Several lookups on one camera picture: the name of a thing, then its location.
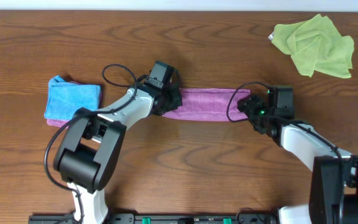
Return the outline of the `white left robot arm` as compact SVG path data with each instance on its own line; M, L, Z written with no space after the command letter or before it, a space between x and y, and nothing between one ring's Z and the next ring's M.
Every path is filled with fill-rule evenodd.
M113 104L90 111L78 109L58 132L64 137L53 168L73 193L71 223L103 223L108 215L104 188L117 165L126 131L150 114L161 115L182 105L178 84L161 88L137 83Z

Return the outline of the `purple microfiber cloth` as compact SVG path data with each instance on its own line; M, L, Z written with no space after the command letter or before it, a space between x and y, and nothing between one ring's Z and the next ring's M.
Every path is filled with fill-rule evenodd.
M187 121L229 121L226 110L235 89L181 88L182 105L163 117Z

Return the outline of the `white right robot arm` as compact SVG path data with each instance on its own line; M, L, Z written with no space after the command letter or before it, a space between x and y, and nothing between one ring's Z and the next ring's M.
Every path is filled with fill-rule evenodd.
M358 155L319 135L309 123L294 119L289 106L279 108L257 95L238 101L237 109L254 129L271 137L312 171L307 205L310 223L358 223Z

